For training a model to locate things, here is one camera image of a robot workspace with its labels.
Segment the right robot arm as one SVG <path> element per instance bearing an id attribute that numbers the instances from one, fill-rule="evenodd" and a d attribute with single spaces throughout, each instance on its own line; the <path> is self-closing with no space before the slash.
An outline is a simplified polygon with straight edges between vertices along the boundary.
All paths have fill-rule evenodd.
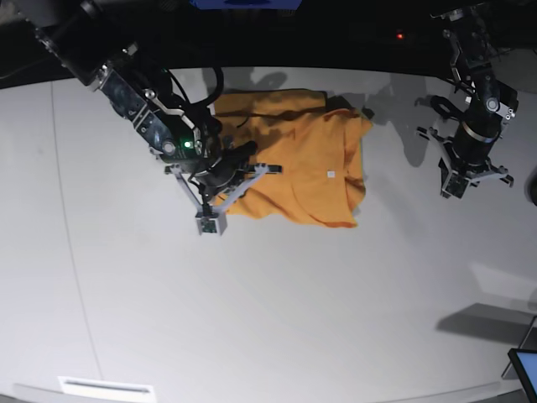
<path id="1" fill-rule="evenodd" d="M 165 173 L 189 181 L 203 198 L 221 192 L 244 193 L 267 171 L 250 164 L 257 145 L 227 145 L 222 124 L 210 106 L 223 92 L 217 67 L 216 87 L 191 102 L 171 72 L 122 34 L 93 1 L 19 1 L 35 27 L 36 38 L 84 86 L 101 92 L 114 111 L 128 120 Z"/>

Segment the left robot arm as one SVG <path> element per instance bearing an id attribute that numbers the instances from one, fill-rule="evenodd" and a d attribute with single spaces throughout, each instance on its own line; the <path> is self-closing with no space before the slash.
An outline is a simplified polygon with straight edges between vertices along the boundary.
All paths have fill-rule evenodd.
<path id="1" fill-rule="evenodd" d="M 451 143 L 454 155 L 466 165 L 486 163 L 503 131 L 515 119 L 518 93 L 502 83 L 493 70 L 494 47 L 485 17 L 488 5 L 437 8 L 430 16 L 444 24 L 443 36 L 452 49 L 450 68 L 457 88 L 470 94 Z"/>

